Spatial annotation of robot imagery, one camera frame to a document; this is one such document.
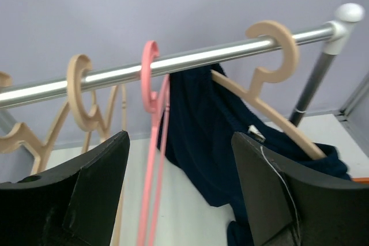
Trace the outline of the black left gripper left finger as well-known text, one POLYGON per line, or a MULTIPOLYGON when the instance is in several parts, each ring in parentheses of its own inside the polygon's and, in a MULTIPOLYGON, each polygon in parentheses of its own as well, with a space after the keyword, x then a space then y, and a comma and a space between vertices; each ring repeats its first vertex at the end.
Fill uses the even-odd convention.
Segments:
POLYGON ((120 131, 58 166, 1 183, 1 245, 109 245, 129 149, 120 131))

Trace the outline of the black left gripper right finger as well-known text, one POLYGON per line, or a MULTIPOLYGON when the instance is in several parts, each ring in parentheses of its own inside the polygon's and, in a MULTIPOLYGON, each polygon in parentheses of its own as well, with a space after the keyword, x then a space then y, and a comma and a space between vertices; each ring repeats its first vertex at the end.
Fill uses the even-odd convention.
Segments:
POLYGON ((312 170, 242 133, 232 148, 255 245, 368 244, 368 185, 312 170))

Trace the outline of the beige hanger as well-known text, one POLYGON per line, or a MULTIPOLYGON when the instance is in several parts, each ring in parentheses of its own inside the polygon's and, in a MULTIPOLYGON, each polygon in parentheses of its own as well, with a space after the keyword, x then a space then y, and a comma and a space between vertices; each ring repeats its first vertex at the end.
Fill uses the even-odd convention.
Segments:
POLYGON ((82 101, 81 76, 91 69, 86 55, 75 55, 67 70, 67 101, 80 129, 99 133, 101 143, 88 150, 89 137, 81 155, 46 172, 58 176, 48 186, 50 208, 38 245, 118 245, 121 227, 122 187, 129 136, 125 132, 110 137, 114 102, 118 91, 113 86, 106 115, 92 103, 86 111, 82 101))
POLYGON ((54 119, 44 142, 32 132, 26 123, 16 123, 8 134, 1 137, 1 153, 11 153, 20 146, 25 146, 34 157, 31 174, 34 175, 44 171, 69 111, 69 103, 65 101, 54 119))
POLYGON ((313 160, 324 158, 325 153, 315 143, 274 108, 260 99, 259 95, 263 84, 276 84, 288 79, 295 72, 300 58, 295 39, 293 39, 290 30, 283 24, 273 20, 264 20, 253 24, 246 31, 246 36, 252 39, 262 35, 272 37, 282 48, 283 61, 278 69, 268 70, 265 67, 257 67, 254 70, 248 89, 214 70, 211 71, 212 80, 265 115, 281 128, 310 158, 313 160))

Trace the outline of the navy blue shorts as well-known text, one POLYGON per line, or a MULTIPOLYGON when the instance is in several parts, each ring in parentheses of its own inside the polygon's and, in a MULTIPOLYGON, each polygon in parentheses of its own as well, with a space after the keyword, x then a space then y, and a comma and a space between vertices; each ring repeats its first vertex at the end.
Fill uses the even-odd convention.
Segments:
POLYGON ((337 149, 321 144, 325 158, 312 160, 285 133, 264 124, 243 101, 212 80, 218 64, 170 74, 170 116, 167 132, 167 159, 179 167, 207 203, 213 207, 230 205, 235 220, 227 227, 229 245, 252 245, 242 189, 231 138, 254 126, 265 137, 265 146, 313 170, 349 179, 347 166, 337 149))

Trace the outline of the pink hanger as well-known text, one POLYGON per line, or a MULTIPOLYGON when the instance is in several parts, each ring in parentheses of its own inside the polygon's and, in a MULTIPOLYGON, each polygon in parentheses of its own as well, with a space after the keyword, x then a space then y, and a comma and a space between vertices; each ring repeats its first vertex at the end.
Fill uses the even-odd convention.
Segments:
POLYGON ((146 42, 141 58, 141 93, 144 108, 151 115, 151 134, 148 150, 144 190, 140 211, 137 242, 138 246, 153 245, 155 241, 157 219, 159 215, 163 166, 167 146, 168 123, 170 116, 170 76, 167 74, 159 92, 151 89, 151 64, 159 56, 159 48, 155 41, 146 42), (150 230, 148 227, 151 190, 155 166, 155 153, 159 146, 160 162, 156 179, 155 201, 152 212, 150 230))

